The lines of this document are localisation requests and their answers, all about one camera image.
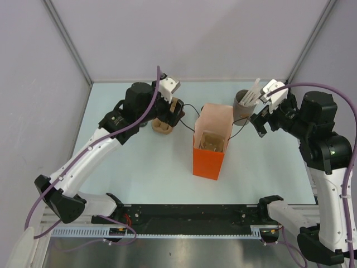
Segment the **orange paper bag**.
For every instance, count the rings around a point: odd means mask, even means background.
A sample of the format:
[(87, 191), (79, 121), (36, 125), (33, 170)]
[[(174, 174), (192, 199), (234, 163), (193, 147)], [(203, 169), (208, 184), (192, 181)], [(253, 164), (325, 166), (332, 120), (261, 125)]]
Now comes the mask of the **orange paper bag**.
[(204, 104), (194, 128), (193, 175), (218, 180), (232, 128), (232, 106)]

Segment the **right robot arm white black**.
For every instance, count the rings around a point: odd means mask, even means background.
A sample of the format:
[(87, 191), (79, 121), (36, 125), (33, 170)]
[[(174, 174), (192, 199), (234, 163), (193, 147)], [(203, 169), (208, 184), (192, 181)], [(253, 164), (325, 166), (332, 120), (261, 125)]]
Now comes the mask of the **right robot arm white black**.
[(250, 122), (263, 137), (267, 131), (284, 130), (299, 141), (299, 151), (315, 185), (319, 206), (318, 223), (293, 209), (283, 198), (261, 198), (258, 219), (264, 224), (277, 221), (296, 238), (299, 249), (311, 262), (333, 266), (345, 259), (356, 260), (349, 244), (356, 246), (354, 221), (346, 223), (344, 201), (351, 204), (351, 190), (344, 184), (353, 156), (350, 142), (334, 132), (337, 104), (332, 95), (312, 91), (304, 95), (300, 106), (291, 93), (275, 109), (265, 106)]

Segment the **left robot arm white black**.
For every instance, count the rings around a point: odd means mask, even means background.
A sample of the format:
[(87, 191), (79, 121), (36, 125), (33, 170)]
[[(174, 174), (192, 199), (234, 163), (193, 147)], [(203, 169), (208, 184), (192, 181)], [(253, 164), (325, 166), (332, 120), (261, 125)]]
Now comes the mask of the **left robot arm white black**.
[(69, 162), (49, 177), (36, 178), (42, 200), (60, 221), (71, 223), (82, 215), (101, 215), (111, 223), (122, 219), (121, 203), (113, 194), (84, 194), (79, 190), (109, 153), (139, 132), (141, 124), (157, 118), (171, 127), (177, 125), (185, 114), (183, 101), (173, 97), (179, 87), (180, 82), (171, 77), (151, 84), (133, 83), (125, 98), (104, 116), (90, 140)]

